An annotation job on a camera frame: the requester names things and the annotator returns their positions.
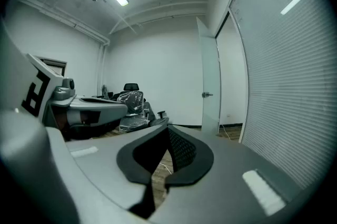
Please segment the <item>open door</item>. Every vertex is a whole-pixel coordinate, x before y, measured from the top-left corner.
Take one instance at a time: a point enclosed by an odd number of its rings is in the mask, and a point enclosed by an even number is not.
[[[208,28],[196,18],[200,37],[203,84],[203,114],[201,131],[208,135],[216,135],[219,129],[221,80],[219,52],[216,39]]]

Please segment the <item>chair headrest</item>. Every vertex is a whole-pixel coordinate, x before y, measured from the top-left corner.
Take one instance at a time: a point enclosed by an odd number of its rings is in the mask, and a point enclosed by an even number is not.
[[[124,85],[124,91],[138,91],[139,87],[136,83],[126,83]]]

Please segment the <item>black baseboard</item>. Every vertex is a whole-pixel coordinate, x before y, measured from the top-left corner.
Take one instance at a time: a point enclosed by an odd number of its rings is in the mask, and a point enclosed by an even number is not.
[[[189,128],[189,129],[201,129],[200,125],[179,125],[179,126],[183,126],[185,128]],[[237,126],[242,126],[242,123],[238,123],[238,124],[221,124],[220,127],[224,127],[224,128],[234,128]]]

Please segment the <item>electrical cord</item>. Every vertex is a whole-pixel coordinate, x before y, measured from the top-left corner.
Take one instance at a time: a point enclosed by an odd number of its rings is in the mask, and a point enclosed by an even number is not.
[[[224,127],[223,125],[221,125],[221,126],[223,127],[223,130],[225,131],[225,133],[226,133],[228,139],[232,140],[232,139],[230,138],[230,136],[227,134],[225,127]]]
[[[168,170],[168,172],[169,172],[170,174],[172,174],[172,172],[167,168],[167,166],[166,166],[165,164],[160,163],[160,162],[159,162],[159,164],[160,164],[160,165],[163,165],[163,166]]]

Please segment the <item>door handle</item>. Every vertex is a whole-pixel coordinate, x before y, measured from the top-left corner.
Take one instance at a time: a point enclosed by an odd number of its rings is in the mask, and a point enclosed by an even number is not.
[[[201,96],[202,96],[203,98],[208,98],[210,95],[213,95],[213,94],[210,94],[209,92],[203,92],[203,93],[201,94]]]

